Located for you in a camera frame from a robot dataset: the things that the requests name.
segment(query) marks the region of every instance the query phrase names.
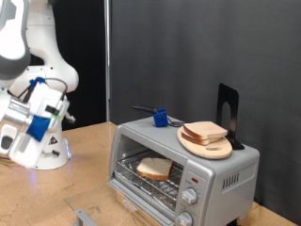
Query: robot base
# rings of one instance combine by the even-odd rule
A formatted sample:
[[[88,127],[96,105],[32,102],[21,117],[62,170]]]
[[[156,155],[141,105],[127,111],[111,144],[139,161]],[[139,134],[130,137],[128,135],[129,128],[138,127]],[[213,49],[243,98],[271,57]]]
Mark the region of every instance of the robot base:
[[[64,166],[71,154],[67,140],[62,136],[62,127],[55,134],[51,134],[48,144],[45,146],[37,166],[37,170],[53,170]]]

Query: round wooden board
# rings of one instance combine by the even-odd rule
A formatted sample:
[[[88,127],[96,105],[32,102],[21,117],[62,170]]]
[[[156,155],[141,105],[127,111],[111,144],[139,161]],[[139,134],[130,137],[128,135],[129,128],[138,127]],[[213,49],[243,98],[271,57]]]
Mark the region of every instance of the round wooden board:
[[[180,127],[178,130],[178,139],[182,146],[184,146],[191,153],[210,159],[226,158],[232,153],[232,146],[224,137],[216,142],[203,146],[184,139],[182,137],[182,131],[183,127]]]

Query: gray wall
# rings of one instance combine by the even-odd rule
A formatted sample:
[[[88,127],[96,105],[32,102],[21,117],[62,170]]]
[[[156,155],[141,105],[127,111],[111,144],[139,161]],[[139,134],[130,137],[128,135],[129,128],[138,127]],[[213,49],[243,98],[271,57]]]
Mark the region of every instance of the gray wall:
[[[165,107],[215,121],[218,84],[240,94],[239,141],[261,153],[256,199],[301,225],[301,1],[113,0],[111,121]]]

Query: oven rack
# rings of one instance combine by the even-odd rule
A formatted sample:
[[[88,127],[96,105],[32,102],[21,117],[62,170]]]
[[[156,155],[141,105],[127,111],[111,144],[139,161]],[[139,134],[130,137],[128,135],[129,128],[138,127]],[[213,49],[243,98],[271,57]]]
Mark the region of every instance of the oven rack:
[[[140,161],[144,157],[162,157],[162,155],[159,155],[158,153],[150,153],[148,155],[145,155],[145,153],[139,154],[135,158],[133,158],[134,161],[128,161],[129,159],[123,159],[118,162],[118,164],[126,169],[128,172],[134,174],[137,178],[140,180],[146,182],[151,187],[155,188],[159,192],[161,192],[163,195],[169,197],[174,202],[177,201],[178,191],[179,191],[179,185],[182,178],[182,166],[176,162],[174,162],[172,170],[169,175],[169,180],[166,181],[160,181],[160,180],[153,180],[147,177],[142,177],[137,174],[137,167],[140,164]]]

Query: blue block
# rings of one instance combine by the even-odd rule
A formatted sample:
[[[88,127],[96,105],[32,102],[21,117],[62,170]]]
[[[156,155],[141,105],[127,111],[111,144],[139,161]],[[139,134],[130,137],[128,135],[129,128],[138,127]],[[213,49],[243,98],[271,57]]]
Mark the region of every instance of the blue block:
[[[168,125],[168,119],[167,119],[167,114],[166,114],[166,109],[165,108],[159,108],[158,109],[160,112],[159,113],[153,113],[153,119],[154,122],[156,123],[156,127],[162,127],[165,125]]]

